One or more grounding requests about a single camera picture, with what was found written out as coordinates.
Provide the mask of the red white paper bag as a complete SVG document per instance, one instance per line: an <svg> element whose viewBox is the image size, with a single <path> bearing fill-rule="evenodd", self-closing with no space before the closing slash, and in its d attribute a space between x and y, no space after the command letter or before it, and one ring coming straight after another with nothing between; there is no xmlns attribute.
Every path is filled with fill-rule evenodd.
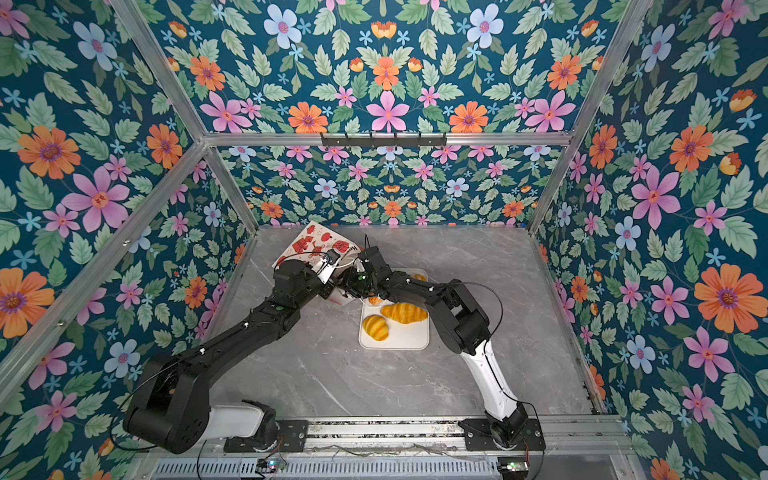
<svg viewBox="0 0 768 480"><path fill-rule="evenodd" d="M331 249L341 254L341 260L339 267L332 276L335 289L331 297L324 300L344 304L344 294L336 285L336 281L343 270L352 266L360 252L360 247L317 222L310 222L304 227L273 264L274 285L269 302L279 310L299 310L311 300L317 297L321 298L318 295L317 287L305 287L300 284L299 273L303 264L298 260L292 260L291 257L296 253L321 252Z"/></svg>

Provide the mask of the round striped fake bun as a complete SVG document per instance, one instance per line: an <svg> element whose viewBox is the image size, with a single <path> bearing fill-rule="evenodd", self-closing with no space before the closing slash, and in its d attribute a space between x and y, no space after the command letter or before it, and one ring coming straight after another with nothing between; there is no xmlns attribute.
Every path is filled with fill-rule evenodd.
<svg viewBox="0 0 768 480"><path fill-rule="evenodd" d="M385 317L370 315L362 322L365 334L376 342L383 342L389 338L389 326Z"/></svg>

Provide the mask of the orange fake bread roll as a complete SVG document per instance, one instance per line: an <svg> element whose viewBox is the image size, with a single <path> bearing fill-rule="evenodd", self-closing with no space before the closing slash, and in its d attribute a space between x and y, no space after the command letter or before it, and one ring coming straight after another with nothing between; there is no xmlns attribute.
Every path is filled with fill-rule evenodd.
<svg viewBox="0 0 768 480"><path fill-rule="evenodd" d="M408 325L419 323L428 319L426 310L409 303L396 303L383 306L380 313L385 318L399 324Z"/></svg>

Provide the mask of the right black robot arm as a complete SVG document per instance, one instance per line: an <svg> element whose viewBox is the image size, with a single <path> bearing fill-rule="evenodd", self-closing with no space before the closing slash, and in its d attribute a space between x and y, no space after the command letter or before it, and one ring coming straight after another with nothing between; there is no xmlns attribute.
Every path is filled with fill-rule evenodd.
<svg viewBox="0 0 768 480"><path fill-rule="evenodd" d="M475 380L494 444L510 449L522 440L528 412L501 372L487 313L462 281L415 279L393 270L377 247L369 247L341 273L337 286L357 298L377 296L426 310L440 339L460 355Z"/></svg>

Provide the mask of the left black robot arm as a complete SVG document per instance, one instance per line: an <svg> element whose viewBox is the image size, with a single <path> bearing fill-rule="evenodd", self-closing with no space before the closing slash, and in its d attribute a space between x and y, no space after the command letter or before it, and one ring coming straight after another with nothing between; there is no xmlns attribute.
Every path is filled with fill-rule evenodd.
<svg viewBox="0 0 768 480"><path fill-rule="evenodd" d="M213 407L210 388L256 350L290 332L310 301L328 297L340 259L335 251L322 252L312 266L304 254L287 256L273 268L271 294L243 320L198 347L152 357L130 398L124 431L174 454L201 440L256 434L266 408L253 401Z"/></svg>

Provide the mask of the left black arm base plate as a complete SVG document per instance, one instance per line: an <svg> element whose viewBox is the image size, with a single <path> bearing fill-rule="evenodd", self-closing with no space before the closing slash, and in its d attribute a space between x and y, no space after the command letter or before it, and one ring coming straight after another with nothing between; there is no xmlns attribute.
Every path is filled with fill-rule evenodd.
<svg viewBox="0 0 768 480"><path fill-rule="evenodd" d="M226 453L299 453L304 450L308 438L307 420L267 419L256 433L248 437L228 438L224 444Z"/></svg>

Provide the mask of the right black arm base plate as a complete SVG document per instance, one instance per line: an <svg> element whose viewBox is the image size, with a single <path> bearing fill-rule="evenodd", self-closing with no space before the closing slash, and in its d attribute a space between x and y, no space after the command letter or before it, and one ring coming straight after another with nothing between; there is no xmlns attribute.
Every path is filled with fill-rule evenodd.
<svg viewBox="0 0 768 480"><path fill-rule="evenodd" d="M485 418L466 418L458 422L463 431L465 448L468 451L536 451L543 452L546 442L541 424L535 419L528 419L522 433L509 447L501 447L492 437L490 423Z"/></svg>

